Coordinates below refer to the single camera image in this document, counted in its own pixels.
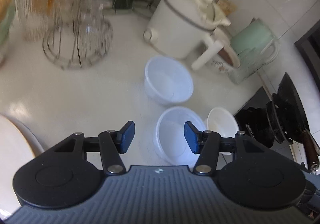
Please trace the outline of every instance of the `metal wire dish rack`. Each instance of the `metal wire dish rack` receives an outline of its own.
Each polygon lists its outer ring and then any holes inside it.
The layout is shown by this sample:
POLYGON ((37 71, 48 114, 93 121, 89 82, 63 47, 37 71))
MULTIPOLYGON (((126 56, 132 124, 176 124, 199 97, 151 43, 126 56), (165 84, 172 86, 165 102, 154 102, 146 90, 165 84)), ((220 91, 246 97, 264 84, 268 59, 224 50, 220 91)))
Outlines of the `metal wire dish rack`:
POLYGON ((101 61, 110 49, 113 28, 99 10, 87 12, 85 0, 79 0, 76 16, 57 8, 53 26, 44 36, 46 57, 61 69, 80 69, 101 61))

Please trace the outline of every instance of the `kettle handle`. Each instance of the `kettle handle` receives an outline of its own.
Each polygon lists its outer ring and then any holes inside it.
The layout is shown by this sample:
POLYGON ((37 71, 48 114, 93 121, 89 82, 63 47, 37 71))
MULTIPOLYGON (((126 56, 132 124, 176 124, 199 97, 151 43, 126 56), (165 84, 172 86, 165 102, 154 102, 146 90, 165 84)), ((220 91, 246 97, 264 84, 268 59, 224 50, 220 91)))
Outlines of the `kettle handle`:
POLYGON ((199 56, 198 59, 195 60, 191 65, 191 68, 194 71, 199 70, 224 47, 224 44, 221 41, 214 40, 212 35, 209 34, 205 34, 202 38, 202 41, 208 47, 208 49, 205 50, 204 53, 199 56))
POLYGON ((270 55, 270 57, 264 61, 265 65, 268 63, 271 63, 279 54, 279 49, 280 49, 279 42, 278 40, 274 40, 274 39, 269 44, 267 44, 267 46, 261 51, 260 54, 263 54, 271 46, 273 46, 273 52, 270 55))

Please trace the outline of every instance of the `white bowl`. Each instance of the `white bowl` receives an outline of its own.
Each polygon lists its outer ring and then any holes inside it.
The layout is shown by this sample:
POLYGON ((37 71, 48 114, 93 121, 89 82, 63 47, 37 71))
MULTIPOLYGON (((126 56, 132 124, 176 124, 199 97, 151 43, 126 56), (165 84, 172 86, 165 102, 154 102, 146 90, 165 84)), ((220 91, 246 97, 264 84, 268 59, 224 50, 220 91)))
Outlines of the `white bowl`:
POLYGON ((184 124, 191 121, 199 130, 206 130, 202 119, 185 107, 172 107, 158 119, 154 145, 156 153, 172 165, 193 167, 199 158, 191 152, 184 137, 184 124))
POLYGON ((156 56, 145 67, 145 92, 162 105, 186 102, 193 93, 193 81, 188 70, 175 59, 156 56))
POLYGON ((207 129, 217 132, 221 137, 233 137, 239 131, 235 117, 222 107, 213 108, 207 118, 207 129))

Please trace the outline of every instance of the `ribbed gray plate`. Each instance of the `ribbed gray plate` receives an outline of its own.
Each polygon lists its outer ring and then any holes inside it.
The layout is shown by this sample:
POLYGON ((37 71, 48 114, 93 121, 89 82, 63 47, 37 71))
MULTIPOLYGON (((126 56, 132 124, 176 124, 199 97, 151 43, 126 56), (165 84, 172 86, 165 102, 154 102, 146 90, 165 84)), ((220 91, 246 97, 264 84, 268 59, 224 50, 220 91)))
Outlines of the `ribbed gray plate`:
POLYGON ((296 208, 260 212, 239 206, 209 177, 186 166, 132 166, 108 177, 89 200, 63 210, 21 207, 6 224, 243 223, 304 224, 312 221, 296 208))

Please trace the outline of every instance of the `brown handle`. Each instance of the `brown handle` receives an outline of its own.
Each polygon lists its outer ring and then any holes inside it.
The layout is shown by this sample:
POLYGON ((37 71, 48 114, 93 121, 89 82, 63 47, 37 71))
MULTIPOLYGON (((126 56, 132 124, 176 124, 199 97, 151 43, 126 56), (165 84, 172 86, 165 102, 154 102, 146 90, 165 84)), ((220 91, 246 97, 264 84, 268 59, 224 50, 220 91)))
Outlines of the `brown handle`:
POLYGON ((308 169, 312 172, 319 168, 319 158, 316 149, 313 145, 312 136, 306 129, 301 134, 304 151, 307 157, 308 169))

